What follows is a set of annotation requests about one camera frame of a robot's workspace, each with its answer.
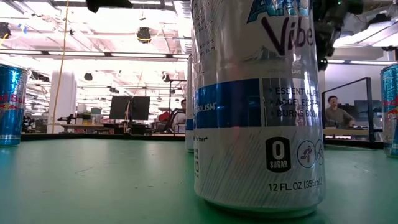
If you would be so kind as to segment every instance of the ceiling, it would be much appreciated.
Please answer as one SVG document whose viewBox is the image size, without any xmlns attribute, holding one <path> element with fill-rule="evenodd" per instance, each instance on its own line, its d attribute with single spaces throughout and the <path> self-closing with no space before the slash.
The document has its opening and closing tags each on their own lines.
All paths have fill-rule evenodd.
<svg viewBox="0 0 398 224">
<path fill-rule="evenodd" d="M 151 96 L 151 112 L 159 113 L 159 108 L 169 107 L 169 83 L 162 80 L 162 75 L 176 80 L 185 80 L 187 76 L 186 58 L 191 53 L 190 1 L 132 2 L 133 9 L 101 8 L 94 14 L 87 10 L 84 0 L 71 0 L 66 21 L 66 1 L 0 0 L 0 22 L 9 23 L 11 30 L 0 49 L 62 51 L 67 23 L 66 51 L 183 55 L 164 59 L 66 58 L 65 65 L 74 68 L 78 79 L 78 103 L 100 106 L 108 114 L 113 95 L 147 95 Z M 149 28 L 149 44 L 138 41 L 140 27 Z M 52 71 L 59 69 L 60 56 L 1 54 L 0 63 L 30 68 L 51 80 Z M 93 75 L 92 81 L 84 79 L 86 73 Z M 109 86 L 116 87 L 119 94 L 111 93 Z M 179 101 L 185 97 L 186 82 L 173 82 L 172 89 L 172 108 L 179 107 Z M 45 113 L 50 82 L 31 77 L 27 94 L 27 111 Z"/>
</svg>

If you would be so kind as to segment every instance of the yellow cable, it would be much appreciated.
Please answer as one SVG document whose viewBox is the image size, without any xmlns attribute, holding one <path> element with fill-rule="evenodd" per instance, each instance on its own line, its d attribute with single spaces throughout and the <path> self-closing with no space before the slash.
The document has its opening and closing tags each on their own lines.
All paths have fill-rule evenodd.
<svg viewBox="0 0 398 224">
<path fill-rule="evenodd" d="M 54 134 L 55 112 L 57 111 L 58 94 L 60 92 L 62 70 L 63 70 L 63 60 L 65 59 L 65 49 L 67 47 L 68 11 L 69 11 L 69 0 L 67 0 L 67 11 L 66 11 L 67 15 L 65 16 L 65 27 L 63 29 L 63 50 L 62 50 L 63 52 L 62 52 L 62 59 L 61 59 L 60 75 L 58 76 L 57 93 L 55 94 L 54 111 L 53 111 L 53 115 L 52 115 L 52 124 L 51 124 L 52 134 Z"/>
<path fill-rule="evenodd" d="M 7 37 L 8 37 L 8 34 L 4 35 L 4 37 L 1 39 L 0 47 L 2 46 L 2 43 L 4 43 L 4 41 L 6 40 Z"/>
</svg>

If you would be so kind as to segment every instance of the blue can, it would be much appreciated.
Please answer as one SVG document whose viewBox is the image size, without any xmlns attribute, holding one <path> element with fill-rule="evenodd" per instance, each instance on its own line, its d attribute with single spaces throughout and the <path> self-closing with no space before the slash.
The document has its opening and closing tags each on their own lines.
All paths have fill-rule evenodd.
<svg viewBox="0 0 398 224">
<path fill-rule="evenodd" d="M 398 64 L 381 71 L 384 152 L 398 157 Z"/>
<path fill-rule="evenodd" d="M 0 146 L 21 141 L 28 71 L 0 64 Z"/>
</svg>

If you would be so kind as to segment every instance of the blue stripe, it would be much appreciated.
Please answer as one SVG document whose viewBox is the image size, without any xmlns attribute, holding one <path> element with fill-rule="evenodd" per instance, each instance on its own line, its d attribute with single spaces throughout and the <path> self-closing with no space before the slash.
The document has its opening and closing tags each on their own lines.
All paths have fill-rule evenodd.
<svg viewBox="0 0 398 224">
<path fill-rule="evenodd" d="M 193 119 L 188 119 L 185 122 L 185 130 L 187 131 L 193 131 Z"/>
<path fill-rule="evenodd" d="M 261 127 L 260 102 L 259 79 L 200 88 L 195 95 L 194 127 Z"/>
</svg>

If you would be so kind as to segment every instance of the table surface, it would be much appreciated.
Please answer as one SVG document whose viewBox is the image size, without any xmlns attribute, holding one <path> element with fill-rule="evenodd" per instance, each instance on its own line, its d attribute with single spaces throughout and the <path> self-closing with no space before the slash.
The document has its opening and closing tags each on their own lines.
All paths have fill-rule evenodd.
<svg viewBox="0 0 398 224">
<path fill-rule="evenodd" d="M 397 223 L 398 160 L 327 146 L 326 199 L 292 220 L 238 217 L 193 191 L 183 142 L 53 140 L 0 149 L 0 223 Z"/>
</svg>

